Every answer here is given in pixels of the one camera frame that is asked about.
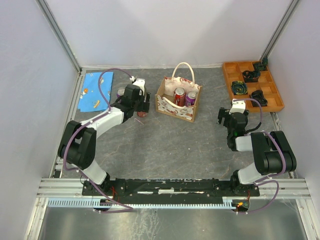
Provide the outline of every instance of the purple soda can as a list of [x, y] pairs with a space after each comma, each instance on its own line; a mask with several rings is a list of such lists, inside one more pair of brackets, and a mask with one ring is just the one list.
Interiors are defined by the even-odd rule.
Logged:
[[123, 96], [125, 94], [125, 88], [124, 87], [120, 87], [118, 89], [118, 91], [116, 92], [116, 98], [118, 99], [120, 96]]
[[187, 107], [195, 105], [196, 98], [197, 98], [197, 93], [195, 91], [188, 92], [188, 94], [185, 96], [185, 105]]

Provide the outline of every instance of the bag handle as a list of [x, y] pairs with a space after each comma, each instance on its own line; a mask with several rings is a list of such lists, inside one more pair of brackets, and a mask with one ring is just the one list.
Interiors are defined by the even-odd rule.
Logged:
[[195, 85], [195, 74], [194, 74], [194, 71], [192, 70], [192, 67], [191, 67], [191, 66], [189, 65], [189, 63], [187, 63], [187, 62], [180, 62], [180, 63], [175, 67], [175, 69], [173, 70], [171, 79], [173, 79], [173, 78], [175, 77], [175, 74], [176, 74], [176, 71], [177, 71], [178, 67], [179, 67], [180, 65], [182, 65], [182, 64], [187, 65], [187, 66], [189, 67], [189, 69], [190, 69], [190, 71], [191, 71], [191, 75], [192, 75], [192, 86], [194, 86], [194, 85]]
[[183, 110], [185, 110], [185, 112], [187, 112], [188, 107], [186, 107], [186, 106], [178, 106], [178, 105], [174, 104], [172, 101], [168, 100], [165, 96], [162, 97], [162, 100], [166, 101], [168, 104], [170, 104], [174, 108], [183, 109]]

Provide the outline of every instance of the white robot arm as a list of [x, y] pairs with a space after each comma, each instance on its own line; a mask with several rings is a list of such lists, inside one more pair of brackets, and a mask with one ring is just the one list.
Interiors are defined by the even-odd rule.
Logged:
[[218, 114], [218, 123], [221, 124], [224, 119], [223, 126], [228, 131], [227, 145], [234, 152], [253, 152], [254, 158], [252, 164], [233, 173], [238, 183], [250, 185], [263, 176], [282, 172], [283, 162], [277, 147], [285, 160], [284, 172], [294, 171], [297, 167], [296, 157], [285, 134], [282, 131], [252, 132], [260, 127], [261, 122], [256, 128], [246, 131], [249, 112], [245, 101], [233, 99], [231, 103], [231, 109], [221, 107]]
[[[110, 109], [81, 122], [70, 121], [62, 135], [58, 156], [63, 158], [67, 150], [66, 161], [79, 168], [97, 185], [106, 185], [110, 176], [96, 162], [96, 140], [109, 129], [124, 123], [134, 112], [149, 112], [150, 93], [146, 92], [145, 80], [138, 78], [125, 88], [123, 96], [119, 97]], [[74, 132], [82, 127], [76, 135], [80, 143], [73, 139], [69, 149], [68, 142]]]

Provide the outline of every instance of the blue object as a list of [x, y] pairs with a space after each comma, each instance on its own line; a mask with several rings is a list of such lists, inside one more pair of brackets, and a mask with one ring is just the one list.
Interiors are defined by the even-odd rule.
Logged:
[[[100, 74], [101, 72], [93, 72], [85, 75], [78, 103], [78, 109], [80, 109], [82, 113], [104, 111], [108, 108], [98, 88], [98, 78]], [[113, 78], [113, 72], [106, 72], [101, 78], [101, 90], [109, 102]]]

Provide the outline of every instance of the orange tray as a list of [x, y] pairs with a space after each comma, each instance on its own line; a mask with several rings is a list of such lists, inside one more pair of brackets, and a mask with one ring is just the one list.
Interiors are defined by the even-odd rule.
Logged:
[[[256, 90], [262, 90], [265, 99], [267, 99], [267, 106], [263, 106], [262, 110], [264, 112], [280, 112], [284, 107], [284, 102], [281, 99], [277, 86], [272, 78], [268, 66], [266, 67], [267, 71], [260, 71], [261, 76], [258, 79], [258, 82], [248, 82], [245, 83], [248, 88], [248, 94], [245, 95], [234, 95], [231, 84], [233, 81], [242, 81], [244, 82], [244, 77], [242, 73], [246, 70], [253, 71], [254, 63], [258, 61], [234, 61], [234, 62], [225, 62], [222, 65], [224, 80], [230, 99], [248, 99], [250, 98], [252, 92]], [[245, 101], [246, 109], [252, 113], [258, 113], [259, 107], [252, 106], [252, 101]]]

